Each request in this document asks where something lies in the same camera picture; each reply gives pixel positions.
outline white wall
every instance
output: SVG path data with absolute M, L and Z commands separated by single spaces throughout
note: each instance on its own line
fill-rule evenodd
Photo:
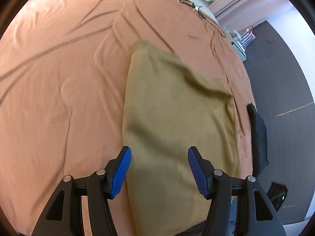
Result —
M 297 11 L 287 9 L 267 20 L 280 34 L 298 61 L 315 100 L 315 35 Z M 315 211 L 315 192 L 306 219 Z M 285 225 L 287 236 L 297 236 L 308 221 Z

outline blue textured pad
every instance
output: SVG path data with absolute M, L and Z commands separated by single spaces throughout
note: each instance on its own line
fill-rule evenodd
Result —
M 209 195 L 207 178 L 191 148 L 188 149 L 188 163 L 192 170 L 199 192 L 206 198 Z
M 109 195 L 112 198 L 115 198 L 115 196 L 120 192 L 122 183 L 126 177 L 130 162 L 131 162 L 131 149 L 128 147 L 113 176 L 111 191 L 109 192 Z

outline khaki cloth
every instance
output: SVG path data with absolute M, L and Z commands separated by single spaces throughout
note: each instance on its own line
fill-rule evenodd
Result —
M 207 217 L 187 151 L 239 177 L 233 96 L 147 42 L 133 46 L 122 134 L 132 149 L 127 186 L 139 236 L 172 236 Z
M 227 38 L 191 7 L 30 0 L 0 40 L 0 206 L 19 232 L 31 235 L 63 176 L 89 176 L 119 153 L 130 50 L 139 39 L 233 93 L 241 174 L 252 173 L 247 73 Z M 134 235 L 125 184 L 109 205 L 118 234 Z

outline folded olive fabric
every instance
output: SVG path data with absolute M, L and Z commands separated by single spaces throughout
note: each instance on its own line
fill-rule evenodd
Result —
M 231 92 L 144 41 L 132 49 L 122 126 L 133 155 L 127 186 L 138 236 L 171 236 L 206 219 L 210 201 L 198 192 L 190 146 L 239 176 Z

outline peach fabric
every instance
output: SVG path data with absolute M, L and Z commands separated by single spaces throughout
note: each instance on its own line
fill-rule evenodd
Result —
M 139 39 L 232 92 L 241 176 L 252 173 L 247 73 L 196 11 L 179 0 L 30 0 L 0 40 L 0 206 L 17 231 L 31 235 L 63 176 L 89 176 L 119 153 Z M 136 235 L 126 185 L 109 205 L 118 234 Z

